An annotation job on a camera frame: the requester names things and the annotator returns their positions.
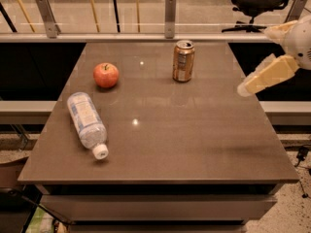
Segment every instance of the soda can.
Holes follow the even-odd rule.
[[[174,49],[173,79],[188,82],[191,79],[194,62],[194,45],[190,40],[177,42]]]

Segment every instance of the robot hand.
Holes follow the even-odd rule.
[[[264,34],[280,44],[285,55],[266,57],[255,72],[245,78],[237,88],[241,96],[253,95],[267,87],[284,82],[301,67],[311,70],[311,16],[268,27]]]

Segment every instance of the chair base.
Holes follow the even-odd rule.
[[[236,25],[231,28],[225,28],[222,30],[222,33],[228,32],[228,31],[243,31],[245,30],[246,32],[254,32],[254,33],[260,33],[260,29],[266,28],[265,26],[256,26],[253,24],[245,24],[242,21],[237,21]]]

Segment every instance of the black pole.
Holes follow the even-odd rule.
[[[3,8],[1,2],[0,2],[0,11],[1,11],[1,13],[2,13],[4,19],[7,21],[8,25],[10,26],[12,32],[17,33],[16,28],[14,27],[12,21],[10,20],[10,18],[9,18],[9,16],[8,16],[7,12],[6,12],[6,10]]]
[[[117,22],[117,30],[118,30],[118,33],[120,33],[120,25],[119,25],[119,16],[118,16],[118,5],[117,5],[117,0],[114,0],[114,7],[115,7],[116,22]]]

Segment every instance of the bottle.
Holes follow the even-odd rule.
[[[83,92],[74,93],[68,98],[67,106],[82,144],[92,150],[96,159],[105,158],[107,131],[90,97]]]

